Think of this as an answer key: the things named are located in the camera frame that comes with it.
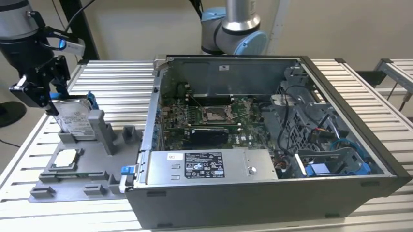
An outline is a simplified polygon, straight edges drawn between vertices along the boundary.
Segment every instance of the floor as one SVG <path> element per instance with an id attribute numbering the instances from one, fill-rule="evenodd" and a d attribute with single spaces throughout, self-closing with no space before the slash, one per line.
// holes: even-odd
<path id="1" fill-rule="evenodd" d="M 27 108 L 27 113 L 23 119 L 13 125 L 0 128 L 0 139 L 6 142 L 22 145 L 43 114 L 45 110 Z M 18 150 L 19 148 L 0 143 L 0 173 L 6 169 Z"/>

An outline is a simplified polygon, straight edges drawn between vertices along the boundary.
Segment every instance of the metal frame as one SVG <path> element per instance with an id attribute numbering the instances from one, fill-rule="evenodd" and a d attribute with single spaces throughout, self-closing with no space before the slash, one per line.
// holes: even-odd
<path id="1" fill-rule="evenodd" d="M 297 218 L 317 219 L 324 217 L 345 217 L 366 201 L 375 197 L 386 197 L 391 195 L 411 181 L 412 178 L 407 170 L 403 168 L 390 150 L 375 136 L 367 123 L 362 120 L 349 103 L 333 87 L 309 57 L 223 57 L 200 55 L 172 55 L 168 57 L 168 61 L 177 61 L 178 59 L 185 59 L 185 61 L 188 61 L 188 59 L 204 59 L 210 61 L 218 59 L 218 61 L 225 64 L 237 59 L 251 59 L 252 62 L 253 60 L 261 59 L 297 60 L 316 82 L 321 93 L 328 97 L 329 103 L 335 106 L 335 109 L 343 120 L 347 122 L 360 143 L 364 145 L 378 165 L 382 167 L 384 174 L 281 180 L 265 179 L 259 181 L 241 178 L 241 180 L 237 181 L 228 179 L 227 181 L 214 181 L 213 183 L 210 181 L 185 180 L 174 182 L 172 180 L 162 184 L 152 184 L 148 181 L 142 183 L 142 180 L 149 180 L 152 178 L 157 179 L 157 177 L 165 179 L 169 173 L 166 170 L 165 172 L 154 172 L 152 167 L 142 168 L 138 173 L 137 181 L 134 182 L 134 188 L 126 191 L 126 195 L 145 228 L 160 229 L 184 226 L 243 224 L 243 210 L 252 211 L 256 208 L 260 208 L 261 210 L 249 216 L 249 223 L 271 223 L 296 220 Z M 157 113 L 156 106 L 158 105 L 160 91 L 154 92 L 154 94 L 156 98 L 152 99 L 149 115 Z M 150 135 L 150 132 L 154 130 L 154 118 L 149 118 L 150 122 L 146 127 L 146 135 Z M 160 152 L 152 152 L 150 154 L 146 152 L 146 156 L 141 159 L 140 164 L 150 163 L 153 165 L 161 165 L 156 161 L 158 157 Z M 164 164 L 166 169 L 170 168 L 170 164 L 172 163 Z M 327 188 L 329 188 L 331 191 L 324 192 L 324 198 L 321 199 L 317 197 L 317 194 L 315 195 L 315 192 Z M 257 193 L 263 193 L 260 194 L 260 197 L 251 198 L 243 207 L 237 205 L 236 202 L 243 201 L 243 199 L 247 199 Z M 305 197 L 312 199 L 311 202 L 307 202 L 307 209 L 301 208 L 301 202 L 295 201 L 292 197 L 283 197 L 285 193 L 293 195 L 297 199 L 304 199 Z M 279 199 L 281 198 L 285 199 L 283 203 L 279 202 Z M 287 211 L 276 210 L 272 212 L 272 205 L 277 205 L 281 208 L 291 207 L 292 209 Z M 202 208 L 204 211 L 202 216 L 197 216 L 196 209 L 200 208 Z M 223 218 L 225 215 L 233 215 L 233 217 L 224 220 Z"/>
<path id="2" fill-rule="evenodd" d="M 382 59 L 375 70 L 384 71 L 387 75 L 413 93 L 413 77 L 408 73 L 412 72 L 413 60 L 408 59 Z"/>
<path id="3" fill-rule="evenodd" d="M 404 165 L 410 174 L 413 175 L 413 128 L 403 120 L 404 116 L 399 116 L 398 110 L 387 104 L 380 98 L 380 94 L 374 88 L 364 83 L 363 78 L 352 72 L 352 68 L 347 64 L 337 63 L 333 59 L 313 60 L 316 66 L 327 76 L 332 85 L 348 101 L 356 113 L 375 132 L 375 135 L 384 143 L 399 162 Z M 132 61 L 92 61 L 88 67 L 82 67 L 81 77 L 73 75 L 73 79 L 78 80 L 71 84 L 75 86 L 73 92 L 81 93 L 83 89 L 90 87 L 98 90 L 98 103 L 104 103 L 108 107 L 108 114 L 116 116 L 118 111 L 120 118 L 132 117 L 132 113 L 126 112 L 126 105 L 113 107 L 108 105 L 117 97 L 125 102 L 136 102 L 137 99 L 148 99 L 152 92 L 152 82 L 146 81 L 153 78 L 150 69 L 153 61 L 140 62 Z M 145 112 L 148 106 L 145 104 L 132 103 L 132 107 Z M 134 113 L 133 120 L 137 120 L 141 113 Z M 144 129 L 145 122 L 137 122 L 137 127 Z M 35 126 L 22 149 L 15 155 L 11 164 L 0 176 L 0 198 L 15 197 L 14 201 L 0 202 L 0 228 L 5 230 L 23 231 L 25 229 L 45 230 L 45 225 L 65 225 L 66 230 L 73 231 L 132 231 L 141 230 L 142 226 L 137 221 L 136 214 L 128 200 L 114 201 L 85 201 L 67 203 L 38 203 L 31 204 L 26 200 L 30 189 L 31 180 L 34 179 L 34 167 L 42 167 L 41 159 L 47 158 L 49 150 L 59 143 L 53 142 L 54 122 L 47 116 L 43 116 Z M 406 185 L 388 198 L 376 198 L 370 200 L 347 218 L 333 218 L 324 220 L 308 220 L 281 222 L 272 224 L 257 224 L 231 227 L 209 227 L 189 228 L 182 232 L 251 232 L 251 231 L 324 231 L 343 232 L 355 231 L 411 231 L 413 229 L 413 182 Z"/>

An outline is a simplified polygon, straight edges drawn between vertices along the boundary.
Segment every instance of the table surface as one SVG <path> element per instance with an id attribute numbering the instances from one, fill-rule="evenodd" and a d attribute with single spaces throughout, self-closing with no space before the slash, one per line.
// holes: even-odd
<path id="1" fill-rule="evenodd" d="M 345 63 L 333 59 L 313 61 L 413 175 L 412 123 Z M 153 61 L 90 61 L 77 67 L 70 90 L 71 94 L 94 92 L 114 128 L 136 125 L 144 130 L 153 79 Z M 142 230 L 126 199 L 37 204 L 27 201 L 61 141 L 58 132 L 53 117 L 43 116 L 0 176 L 0 231 Z M 413 182 L 392 196 L 370 200 L 347 218 L 182 231 L 413 231 Z"/>

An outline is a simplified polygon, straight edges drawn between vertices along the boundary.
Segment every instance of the cable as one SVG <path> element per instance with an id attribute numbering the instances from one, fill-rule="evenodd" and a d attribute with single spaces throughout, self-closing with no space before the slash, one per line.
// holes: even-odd
<path id="1" fill-rule="evenodd" d="M 182 111 L 182 113 L 184 113 L 184 118 L 186 119 L 186 118 L 188 118 L 188 115 L 186 115 L 185 110 L 184 110 L 178 105 L 176 105 L 176 107 Z"/>
<path id="2" fill-rule="evenodd" d="M 59 18 L 62 27 L 63 27 L 63 29 L 65 29 L 65 23 L 63 23 L 63 21 L 62 21 L 62 17 L 61 17 L 59 10 L 58 10 L 57 4 L 55 4 L 55 0 L 53 0 L 53 4 L 54 4 L 54 8 L 55 8 L 55 11 L 57 11 L 57 14 L 58 14 L 58 18 Z M 78 63 L 79 63 L 79 58 L 78 58 L 77 55 L 75 55 L 75 59 L 77 59 L 77 64 L 78 64 Z"/>
<path id="3" fill-rule="evenodd" d="M 407 101 L 403 101 L 399 111 L 403 111 L 403 108 L 406 108 L 406 104 L 407 104 Z"/>
<path id="4" fill-rule="evenodd" d="M 204 4 L 202 4 L 202 1 L 200 0 L 200 6 L 201 6 L 201 10 L 202 10 L 202 12 L 205 11 L 205 6 L 204 6 Z"/>
<path id="5" fill-rule="evenodd" d="M 394 94 L 394 91 L 395 91 L 396 87 L 398 87 L 398 82 L 396 82 L 396 84 L 395 84 L 395 86 L 394 86 L 394 88 L 392 88 L 392 91 L 391 91 L 391 93 L 390 93 L 388 100 L 391 99 L 391 96 L 392 96 L 392 94 Z"/>
<path id="6" fill-rule="evenodd" d="M 205 10 L 204 10 L 204 6 L 202 6 L 201 0 L 189 0 L 189 2 L 193 4 L 193 7 L 194 7 L 196 12 L 197 12 L 197 14 L 200 16 L 200 19 L 202 19 L 202 12 Z"/>
<path id="7" fill-rule="evenodd" d="M 335 149 L 335 145 L 336 145 L 339 142 L 347 142 L 347 143 L 349 143 L 349 144 L 356 148 L 357 153 L 360 154 L 360 156 L 364 158 L 364 152 L 363 152 L 360 146 L 359 146 L 356 143 L 353 143 L 351 140 L 348 140 L 348 139 L 339 139 L 339 140 L 336 140 L 336 141 L 332 143 L 332 145 L 331 145 L 331 151 Z"/>
<path id="8" fill-rule="evenodd" d="M 331 116 L 329 114 L 325 115 L 323 121 L 320 122 L 320 124 L 317 126 L 319 128 L 323 128 L 323 125 L 324 125 L 325 121 L 329 119 L 329 116 Z"/>
<path id="9" fill-rule="evenodd" d="M 279 137 L 277 137 L 277 146 L 280 147 L 280 149 L 285 152 L 285 154 L 288 154 L 288 155 L 293 155 L 291 152 L 289 152 L 289 150 L 287 149 L 287 148 L 284 148 L 283 146 L 281 146 L 281 138 L 283 138 L 283 133 L 284 133 L 284 131 L 285 131 L 285 128 L 287 128 L 287 122 L 288 122 L 288 120 L 289 120 L 289 101 L 288 101 L 288 99 L 287 99 L 287 96 L 289 95 L 288 94 L 288 90 L 291 89 L 291 88 L 293 88 L 293 87 L 300 87 L 300 88 L 305 88 L 309 92 L 311 92 L 311 90 L 309 90 L 309 88 L 308 87 L 305 87 L 305 86 L 300 86 L 300 85 L 292 85 L 292 86 L 289 86 L 289 88 L 287 88 L 285 89 L 285 91 L 284 91 L 284 99 L 285 99 L 285 115 L 284 115 L 284 122 L 283 122 L 283 129 L 281 129 L 281 131 L 280 131 L 280 134 L 279 134 Z"/>
<path id="10" fill-rule="evenodd" d="M 81 10 L 74 14 L 74 16 L 73 16 L 70 22 L 67 23 L 65 32 L 67 32 L 67 31 L 70 30 L 71 24 L 73 24 L 75 18 L 78 17 L 78 15 L 85 11 L 86 8 L 89 8 L 89 6 L 90 6 L 96 1 L 97 1 L 97 0 L 92 0 L 90 3 L 86 4 L 86 5 L 81 8 Z"/>
<path id="11" fill-rule="evenodd" d="M 19 148 L 21 148 L 21 146 L 19 146 L 19 145 L 13 144 L 13 143 L 9 143 L 9 142 L 3 141 L 2 139 L 0 139 L 0 142 L 2 142 L 2 143 L 5 143 L 5 144 L 7 144 L 7 145 L 11 145 L 11 146 L 15 146 L 15 147 L 19 147 Z"/>
<path id="12" fill-rule="evenodd" d="M 54 8 L 55 8 L 58 17 L 59 17 L 61 24 L 62 24 L 62 26 L 63 26 L 63 28 L 65 28 L 65 24 L 63 24 L 63 21 L 62 21 L 62 18 L 61 18 L 61 14 L 59 14 L 59 11 L 58 11 L 58 7 L 57 7 L 57 4 L 55 4 L 55 0 L 53 0 L 53 4 L 54 4 Z"/>

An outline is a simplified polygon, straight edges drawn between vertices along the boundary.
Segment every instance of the warning label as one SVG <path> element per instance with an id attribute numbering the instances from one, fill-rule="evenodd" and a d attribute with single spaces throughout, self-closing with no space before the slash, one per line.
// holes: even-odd
<path id="1" fill-rule="evenodd" d="M 186 153 L 186 178 L 224 178 L 225 176 L 221 152 Z"/>

